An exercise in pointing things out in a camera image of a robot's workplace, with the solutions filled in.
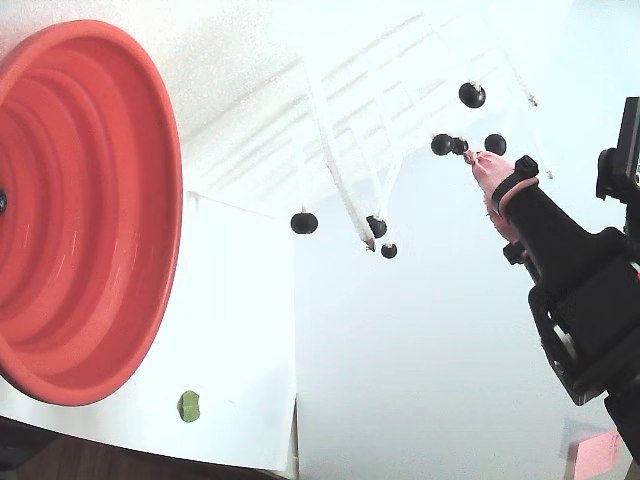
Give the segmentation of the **pink tipped gripper finger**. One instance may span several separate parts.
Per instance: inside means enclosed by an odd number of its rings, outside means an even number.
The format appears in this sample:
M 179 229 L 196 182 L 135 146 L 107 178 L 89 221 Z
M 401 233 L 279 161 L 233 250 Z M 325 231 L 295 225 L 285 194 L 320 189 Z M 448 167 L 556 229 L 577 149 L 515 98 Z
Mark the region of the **pink tipped gripper finger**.
M 515 231 L 540 273 L 567 273 L 585 261 L 585 230 L 540 188 L 537 163 L 512 162 L 490 152 L 468 152 L 465 160 L 491 206 Z

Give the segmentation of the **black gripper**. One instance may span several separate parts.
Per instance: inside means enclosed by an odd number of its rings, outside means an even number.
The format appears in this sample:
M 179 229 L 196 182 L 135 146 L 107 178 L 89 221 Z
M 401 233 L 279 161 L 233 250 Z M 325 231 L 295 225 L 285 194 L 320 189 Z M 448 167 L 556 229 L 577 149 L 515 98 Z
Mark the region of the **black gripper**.
M 503 255 L 523 264 L 526 249 L 491 206 L 507 241 Z M 571 400 L 583 405 L 639 367 L 639 260 L 614 228 L 541 232 L 528 243 L 540 277 L 528 301 L 546 357 Z

